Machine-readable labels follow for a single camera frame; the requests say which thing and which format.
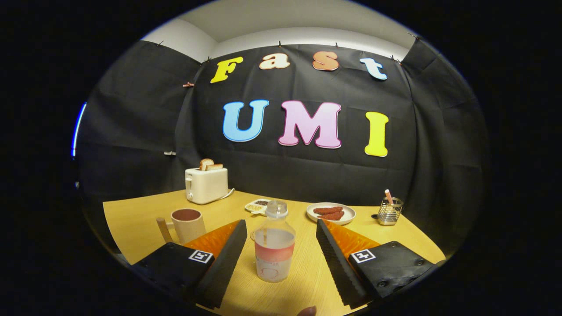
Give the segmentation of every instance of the toaster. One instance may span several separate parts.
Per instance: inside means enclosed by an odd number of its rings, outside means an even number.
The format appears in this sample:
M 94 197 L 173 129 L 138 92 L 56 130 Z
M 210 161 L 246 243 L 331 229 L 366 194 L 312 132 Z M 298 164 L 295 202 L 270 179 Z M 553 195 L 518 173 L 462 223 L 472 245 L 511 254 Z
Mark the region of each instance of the toaster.
M 201 171 L 199 168 L 185 170 L 185 196 L 196 204 L 216 201 L 228 193 L 228 170 L 226 168 Z

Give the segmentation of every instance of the black fabric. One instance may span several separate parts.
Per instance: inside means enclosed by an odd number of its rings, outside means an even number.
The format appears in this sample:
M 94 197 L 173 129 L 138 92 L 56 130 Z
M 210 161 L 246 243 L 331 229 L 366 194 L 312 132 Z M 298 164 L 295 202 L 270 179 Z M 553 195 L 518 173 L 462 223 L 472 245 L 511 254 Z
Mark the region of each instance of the black fabric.
M 318 51 L 338 55 L 339 68 L 319 71 L 312 66 Z M 263 70 L 262 58 L 285 53 L 287 68 Z M 224 81 L 210 83 L 217 63 L 242 56 L 243 62 Z M 383 65 L 387 80 L 372 77 L 361 58 Z M 238 128 L 252 120 L 249 103 L 268 100 L 261 133 L 248 142 L 233 142 L 223 135 L 223 106 L 244 102 Z M 310 116 L 323 102 L 342 106 L 338 114 L 338 149 L 320 148 L 300 139 L 295 146 L 278 143 L 283 135 L 284 101 L 301 101 Z M 386 157 L 369 156 L 369 121 L 365 114 L 380 112 L 386 124 Z M 349 205 L 378 205 L 384 190 L 407 200 L 414 169 L 416 129 L 410 89 L 401 67 L 388 57 L 355 49 L 323 45 L 287 45 L 248 49 L 205 63 L 193 90 L 197 148 L 201 155 L 224 164 L 229 185 L 238 190 L 307 202 L 331 201 Z
M 175 130 L 200 63 L 139 41 L 105 73 L 82 117 L 76 157 L 86 195 L 139 197 L 181 189 L 174 172 Z
M 428 43 L 416 40 L 402 65 L 418 131 L 404 214 L 449 257 L 483 206 L 490 154 L 486 124 L 463 76 Z

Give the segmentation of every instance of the ceiling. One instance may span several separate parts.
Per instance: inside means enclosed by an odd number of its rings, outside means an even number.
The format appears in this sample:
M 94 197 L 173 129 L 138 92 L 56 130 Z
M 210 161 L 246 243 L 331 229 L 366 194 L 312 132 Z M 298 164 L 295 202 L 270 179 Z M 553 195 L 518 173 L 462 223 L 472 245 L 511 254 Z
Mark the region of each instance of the ceiling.
M 178 17 L 217 42 L 258 31 L 318 27 L 371 35 L 410 49 L 413 31 L 347 0 L 217 0 Z

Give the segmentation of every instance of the small dish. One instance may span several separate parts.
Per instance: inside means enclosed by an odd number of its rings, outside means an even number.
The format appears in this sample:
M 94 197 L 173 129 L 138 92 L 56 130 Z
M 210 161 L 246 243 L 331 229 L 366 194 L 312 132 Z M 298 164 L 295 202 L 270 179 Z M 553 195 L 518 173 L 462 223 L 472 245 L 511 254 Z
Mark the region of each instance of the small dish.
M 261 214 L 265 216 L 265 209 L 268 208 L 269 201 L 271 200 L 268 200 L 266 198 L 258 198 L 257 200 L 246 204 L 244 208 L 252 214 Z
M 336 223 L 338 225 L 345 225 L 348 224 L 349 222 L 351 222 L 353 220 L 353 218 L 355 218 L 355 210 L 352 209 L 351 207 L 344 205 L 344 204 L 338 204 L 338 203 L 331 203 L 331 202 L 321 202 L 321 203 L 314 203 L 309 205 L 306 208 L 306 215 L 308 215 L 310 217 L 310 219 L 312 219 L 313 221 L 317 222 L 318 221 L 318 216 L 321 216 L 320 214 L 316 214 L 314 213 L 314 209 L 317 209 L 319 207 L 335 207 L 335 206 L 341 206 L 342 211 L 343 211 L 343 216 L 342 218 L 340 218 L 339 220 L 329 220 L 328 221 L 332 222 L 332 223 Z

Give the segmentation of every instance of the pink straw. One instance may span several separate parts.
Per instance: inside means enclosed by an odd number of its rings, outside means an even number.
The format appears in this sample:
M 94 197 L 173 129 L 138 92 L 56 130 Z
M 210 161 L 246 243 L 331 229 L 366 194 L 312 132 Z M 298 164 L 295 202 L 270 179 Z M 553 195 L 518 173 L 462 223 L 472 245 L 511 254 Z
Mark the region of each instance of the pink straw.
M 384 190 L 384 194 L 386 194 L 387 199 L 390 202 L 390 205 L 394 205 L 394 200 L 392 200 L 392 196 L 390 195 L 390 190 L 389 189 Z

